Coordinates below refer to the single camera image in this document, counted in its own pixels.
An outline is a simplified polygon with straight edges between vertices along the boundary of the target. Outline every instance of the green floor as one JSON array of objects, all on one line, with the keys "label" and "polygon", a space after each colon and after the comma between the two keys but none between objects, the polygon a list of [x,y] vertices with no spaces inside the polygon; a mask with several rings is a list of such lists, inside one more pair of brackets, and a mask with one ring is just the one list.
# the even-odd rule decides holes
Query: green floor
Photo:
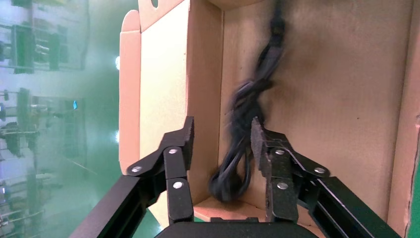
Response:
[{"label": "green floor", "polygon": [[[420,140],[417,149],[417,155],[420,156]],[[414,183],[414,199],[411,207],[411,226],[409,229],[409,238],[420,237],[420,170],[417,167],[416,176]]]},{"label": "green floor", "polygon": [[[0,44],[6,49],[0,53],[0,103],[9,108],[0,127],[18,122],[28,132],[19,135],[18,155],[8,150],[15,147],[11,137],[8,144],[0,140],[0,181],[7,193],[3,203],[6,194],[0,193],[0,214],[19,211],[5,217],[10,222],[0,237],[66,238],[121,175],[115,60],[122,20],[138,2],[33,2],[0,1]],[[20,93],[9,93],[6,101],[4,90]],[[22,106],[24,92],[29,98]],[[29,109],[16,117],[18,104]],[[160,230],[148,212],[137,237]]]}]

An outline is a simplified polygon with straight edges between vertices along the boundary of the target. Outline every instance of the wire bundle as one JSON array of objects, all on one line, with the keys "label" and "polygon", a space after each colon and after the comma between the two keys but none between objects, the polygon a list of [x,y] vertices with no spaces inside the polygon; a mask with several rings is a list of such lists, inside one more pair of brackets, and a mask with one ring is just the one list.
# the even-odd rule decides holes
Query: wire bundle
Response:
[{"label": "wire bundle", "polygon": [[[258,117],[264,123],[264,113],[258,102],[260,94],[272,87],[271,75],[276,69],[283,52],[285,21],[281,14],[280,0],[276,1],[274,18],[271,23],[271,38],[257,62],[254,76],[242,84],[233,95],[229,132],[230,148],[218,168],[210,178],[209,191],[219,201],[238,199],[247,190],[251,181],[251,123]],[[242,180],[237,166],[245,158],[245,177]]]}]

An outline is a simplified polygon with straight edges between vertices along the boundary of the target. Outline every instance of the metal pivot bolt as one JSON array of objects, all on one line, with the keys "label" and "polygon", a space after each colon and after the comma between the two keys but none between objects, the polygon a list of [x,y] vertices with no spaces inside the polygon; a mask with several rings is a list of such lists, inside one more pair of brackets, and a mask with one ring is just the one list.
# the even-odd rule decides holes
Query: metal pivot bolt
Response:
[{"label": "metal pivot bolt", "polygon": [[175,183],[173,183],[173,188],[175,188],[175,189],[179,189],[180,187],[182,187],[182,182],[175,182]]},{"label": "metal pivot bolt", "polygon": [[140,166],[136,166],[136,167],[133,167],[132,169],[131,169],[131,171],[133,171],[133,172],[135,172],[135,173],[137,173],[138,171],[140,171],[142,169],[142,167],[140,167]]},{"label": "metal pivot bolt", "polygon": [[325,169],[323,169],[323,168],[315,168],[315,172],[317,172],[318,174],[323,174],[323,173],[325,173]]},{"label": "metal pivot bolt", "polygon": [[289,187],[289,185],[287,185],[286,183],[284,183],[284,182],[279,182],[278,184],[277,184],[277,187],[278,188],[280,188],[280,189],[282,189],[282,190],[285,190],[285,189],[287,189],[288,187]]}]

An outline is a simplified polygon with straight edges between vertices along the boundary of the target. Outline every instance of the power cord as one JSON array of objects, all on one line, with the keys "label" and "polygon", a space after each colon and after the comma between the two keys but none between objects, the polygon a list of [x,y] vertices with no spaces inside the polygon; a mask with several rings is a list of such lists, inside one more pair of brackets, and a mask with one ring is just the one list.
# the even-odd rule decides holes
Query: power cord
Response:
[{"label": "power cord", "polygon": [[[272,87],[271,75],[283,53],[285,21],[281,14],[281,1],[276,1],[274,18],[271,20],[271,38],[261,52],[254,76],[242,84],[233,95],[229,132],[230,148],[218,168],[210,178],[209,191],[219,201],[238,199],[248,189],[251,181],[251,123],[258,117],[264,123],[264,113],[258,102],[260,94]],[[245,157],[245,177],[237,173],[239,161]]]}]

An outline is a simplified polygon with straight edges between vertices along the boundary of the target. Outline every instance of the cardboard flap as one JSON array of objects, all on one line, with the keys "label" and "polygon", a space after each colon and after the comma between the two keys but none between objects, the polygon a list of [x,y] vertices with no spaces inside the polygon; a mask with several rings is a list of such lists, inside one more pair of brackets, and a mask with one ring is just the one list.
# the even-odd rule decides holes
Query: cardboard flap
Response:
[{"label": "cardboard flap", "polygon": [[184,0],[139,0],[140,19],[142,25],[141,31],[146,31],[151,25],[183,1]]},{"label": "cardboard flap", "polygon": [[119,150],[123,174],[140,158],[140,17],[129,11],[122,22],[119,69]]}]

